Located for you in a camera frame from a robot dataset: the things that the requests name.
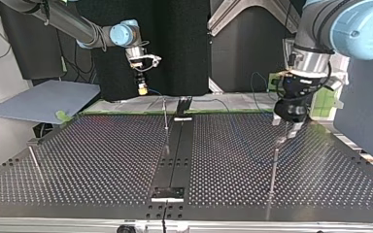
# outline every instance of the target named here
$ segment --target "metal rod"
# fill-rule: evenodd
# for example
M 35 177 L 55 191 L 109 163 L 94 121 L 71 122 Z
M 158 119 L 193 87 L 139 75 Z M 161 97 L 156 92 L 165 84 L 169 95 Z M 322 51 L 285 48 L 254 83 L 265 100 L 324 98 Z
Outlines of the metal rod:
M 35 165 L 39 168 L 40 165 L 39 165 L 39 163 L 38 163 L 38 159 L 36 158 L 35 151 L 33 150 L 32 147 L 28 147 L 28 148 L 29 148 L 29 151 L 31 152 L 33 162 L 34 162 Z
M 166 100 L 165 100 L 165 97 L 162 97 L 163 98 L 163 114 L 165 115 L 165 129 L 168 130 L 169 129 L 169 126 L 168 126 L 168 114 L 166 112 Z
M 269 189 L 270 197 L 274 195 L 274 186 L 275 178 L 277 176 L 277 164 L 278 164 L 278 154 L 280 153 L 279 149 L 274 149 L 274 161 L 272 163 L 272 176 L 271 176 L 271 186 Z
M 38 3 L 27 3 L 22 0 L 1 0 L 2 3 L 15 11 L 25 13 L 31 11 Z M 49 24 L 57 29 L 65 32 L 71 37 L 77 39 L 82 43 L 89 44 L 95 40 L 95 33 L 92 26 L 81 18 L 72 14 L 66 6 L 60 1 L 49 1 L 50 4 L 50 20 Z M 33 16 L 47 21 L 47 16 L 40 10 L 32 14 Z

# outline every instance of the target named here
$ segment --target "black cable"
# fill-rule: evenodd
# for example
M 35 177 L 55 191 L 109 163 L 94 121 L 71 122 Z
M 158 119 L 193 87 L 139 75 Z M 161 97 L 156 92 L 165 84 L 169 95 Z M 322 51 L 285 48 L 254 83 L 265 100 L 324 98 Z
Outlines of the black cable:
M 66 58 L 66 56 L 65 56 L 65 52 L 63 50 L 62 43 L 61 43 L 61 40 L 60 40 L 59 30 L 57 30 L 57 29 L 56 29 L 56 37 L 57 37 L 57 41 L 59 43 L 59 49 L 60 49 L 61 56 L 63 57 L 63 60 L 65 61 L 66 64 L 68 64 L 75 71 L 75 73 L 77 73 L 77 77 L 74 79 L 74 82 L 77 82 L 78 79 L 81 78 L 86 83 L 90 83 L 90 77 L 89 77 L 89 81 L 88 81 L 84 76 L 82 76 L 81 73 L 89 74 L 89 73 L 92 72 L 92 70 L 95 69 L 93 59 L 91 58 L 91 67 L 90 67 L 90 70 L 88 72 L 87 71 L 83 71 L 78 66 L 78 64 L 76 64 L 76 59 L 77 59 L 77 42 L 75 42 L 75 51 L 74 51 L 74 62 L 75 63 L 73 63 L 73 62 L 69 61 L 68 58 Z
M 218 102 L 220 102 L 220 103 L 223 104 L 223 106 L 226 108 L 226 110 L 228 111 L 229 114 L 231 113 L 231 112 L 229 111 L 228 107 L 226 106 L 226 104 L 225 104 L 223 101 L 221 101 L 220 99 L 212 99 L 212 100 L 193 100 L 193 101 L 196 101 L 196 102 L 215 102 L 215 101 L 218 101 Z M 234 120 L 231 118 L 229 122 L 231 123 L 232 130 L 234 131 L 235 136 L 238 137 L 238 138 L 240 138 L 240 141 L 243 142 L 243 143 L 245 144 L 245 148 L 250 149 L 251 147 L 250 147 L 250 145 L 247 143 L 247 140 L 245 140 L 245 138 L 244 138 L 244 137 L 239 133 L 239 131 L 237 131 L 238 127 L 236 127 Z M 257 163 L 258 165 L 264 166 L 264 165 L 269 165 L 269 164 L 274 164 L 274 163 L 276 163 L 276 162 L 279 162 L 279 161 L 281 161 L 281 159 L 283 159 L 283 158 L 284 158 L 284 157 L 282 156 L 281 158 L 279 158 L 279 159 L 276 160 L 276 161 L 273 159 L 271 162 L 259 162 L 259 161 L 256 161 L 256 163 Z
M 5 56 L 7 56 L 9 54 L 9 52 L 11 51 L 11 46 L 8 47 L 8 50 L 3 54 L 3 55 L 0 55 L 0 59 L 1 58 L 4 58 Z
M 162 231 L 163 233 L 166 233 L 166 222 L 165 222 L 165 217 L 166 217 L 166 209 L 168 207 L 168 201 L 165 203 L 165 209 L 163 210 L 163 216 L 162 216 Z
M 342 2 L 340 2 L 334 9 L 332 9 L 328 15 L 325 16 L 325 18 L 323 19 L 319 29 L 318 29 L 318 33 L 317 33 L 317 41 L 318 41 L 318 44 L 319 45 L 322 45 L 321 44 L 321 36 L 322 36 L 322 31 L 323 31 L 323 28 L 326 26 L 326 24 L 329 22 L 329 20 L 331 19 L 332 16 L 334 16 L 334 14 L 336 12 L 338 12 L 345 4 L 349 3 L 351 0 L 343 0 Z
M 256 107 L 258 108 L 258 110 L 263 113 L 263 110 L 258 106 L 258 102 L 256 101 L 256 97 L 255 97 L 255 90 L 254 90 L 254 74 L 253 73 L 251 75 L 251 90 L 253 91 L 253 98 L 254 98 L 254 101 L 255 101 L 255 104 L 256 104 Z
M 288 10 L 287 10 L 287 16 L 286 16 L 286 23 L 284 24 L 284 40 L 287 38 L 287 26 L 288 26 L 288 19 L 289 19 L 289 14 L 290 14 L 291 10 L 292 10 L 292 3 L 289 2 L 289 7 L 288 7 Z M 289 57 L 288 57 L 288 54 L 287 54 L 287 49 L 286 49 L 285 44 L 286 43 L 284 43 L 284 56 L 286 57 L 286 61 L 287 61 L 287 64 L 288 64 Z

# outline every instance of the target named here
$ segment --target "metal bracket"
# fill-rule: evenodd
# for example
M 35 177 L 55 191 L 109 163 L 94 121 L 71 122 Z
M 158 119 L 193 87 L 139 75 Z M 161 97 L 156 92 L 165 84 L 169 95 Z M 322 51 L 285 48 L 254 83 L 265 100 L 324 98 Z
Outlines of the metal bracket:
M 286 24 L 291 33 L 295 33 L 298 28 L 300 16 L 291 5 L 288 14 L 289 0 L 224 0 L 217 11 L 208 22 L 208 29 L 212 36 L 217 36 L 220 31 L 241 12 L 249 7 L 261 7 L 270 12 L 280 23 Z
M 210 90 L 215 93 L 215 94 L 223 94 L 224 91 L 222 90 L 222 88 L 220 88 L 219 85 L 217 85 L 213 79 L 208 78 L 208 82 L 209 82 L 209 87 L 210 87 Z
M 185 189 L 183 187 L 157 187 L 153 193 L 153 202 L 177 203 L 184 202 Z

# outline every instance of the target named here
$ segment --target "end effector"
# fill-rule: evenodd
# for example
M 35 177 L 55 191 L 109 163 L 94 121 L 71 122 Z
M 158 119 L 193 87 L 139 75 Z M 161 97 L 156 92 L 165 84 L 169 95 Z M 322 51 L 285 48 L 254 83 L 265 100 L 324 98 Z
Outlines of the end effector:
M 288 70 L 282 75 L 284 92 L 274 109 L 275 124 L 278 118 L 294 123 L 290 137 L 307 119 L 308 104 L 317 91 L 343 85 L 331 76 L 330 58 L 336 51 L 373 59 L 373 0 L 307 0 L 288 53 Z

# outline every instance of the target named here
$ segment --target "metal post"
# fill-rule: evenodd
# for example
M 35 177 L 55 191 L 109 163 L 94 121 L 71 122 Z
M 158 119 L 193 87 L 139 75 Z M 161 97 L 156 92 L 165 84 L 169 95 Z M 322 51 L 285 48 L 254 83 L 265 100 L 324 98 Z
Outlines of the metal post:
M 275 178 L 277 176 L 277 163 L 278 163 L 278 154 L 279 153 L 280 153 L 279 149 L 274 150 L 274 161 L 272 163 L 271 186 L 269 188 L 270 197 L 272 197 L 274 195 L 274 186 L 275 186 Z

